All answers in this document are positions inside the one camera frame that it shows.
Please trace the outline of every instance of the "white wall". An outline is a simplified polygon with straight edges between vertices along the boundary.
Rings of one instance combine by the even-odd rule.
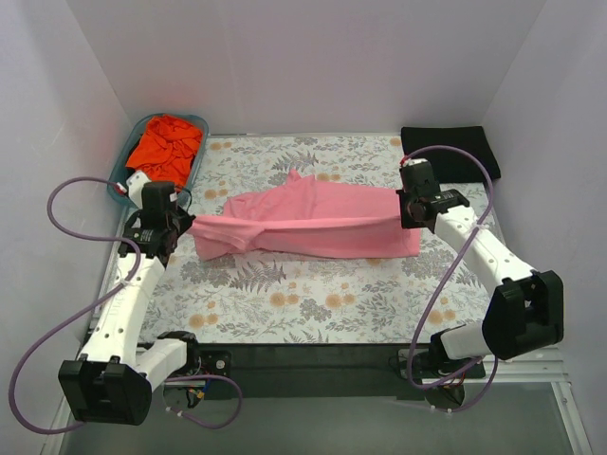
[[[132,121],[213,133],[478,124],[545,0],[68,0]]]
[[[607,452],[607,8],[548,0],[484,120],[509,245],[566,291],[562,350],[595,453]]]
[[[71,176],[107,176],[130,129],[64,0],[10,0],[0,14],[0,453],[39,453],[43,436],[13,419],[6,390],[26,348],[99,292],[106,245],[83,244],[46,219],[46,198]],[[69,226],[113,234],[117,207],[84,184],[57,204]],[[59,404],[57,371],[82,335],[67,328],[22,373],[18,402],[48,427]]]

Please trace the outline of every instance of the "floral tablecloth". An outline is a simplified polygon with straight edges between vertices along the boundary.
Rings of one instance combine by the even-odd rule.
[[[212,137],[191,212],[220,214],[227,198],[281,185],[292,168],[321,180],[396,189],[401,157],[393,136]],[[487,206],[481,184],[444,187],[461,191],[477,213]],[[498,233],[493,217],[487,223]],[[141,341],[188,330],[209,343],[408,342],[453,258],[424,230],[416,258],[320,260],[254,251],[203,263],[184,235],[150,302]],[[460,266],[421,340],[482,318],[487,305],[485,289]]]

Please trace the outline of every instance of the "orange cloth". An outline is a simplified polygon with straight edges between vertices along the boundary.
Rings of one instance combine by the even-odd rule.
[[[150,180],[170,180],[185,186],[200,141],[202,131],[188,121],[166,114],[153,117],[126,167],[144,171]]]

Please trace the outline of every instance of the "gray floor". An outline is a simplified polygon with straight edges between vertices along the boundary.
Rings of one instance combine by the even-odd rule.
[[[62,454],[572,453],[550,384],[497,384],[451,417],[391,398],[246,399],[237,421],[219,431],[167,414],[155,399],[140,427],[89,424],[66,436]],[[194,413],[219,422],[233,406],[210,401]]]

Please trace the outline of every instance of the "pink cloth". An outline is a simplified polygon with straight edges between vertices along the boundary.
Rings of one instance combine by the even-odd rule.
[[[419,254],[419,229],[400,226],[394,190],[321,182],[292,170],[286,183],[232,197],[222,216],[201,215],[189,230],[201,259],[253,249],[326,258]]]

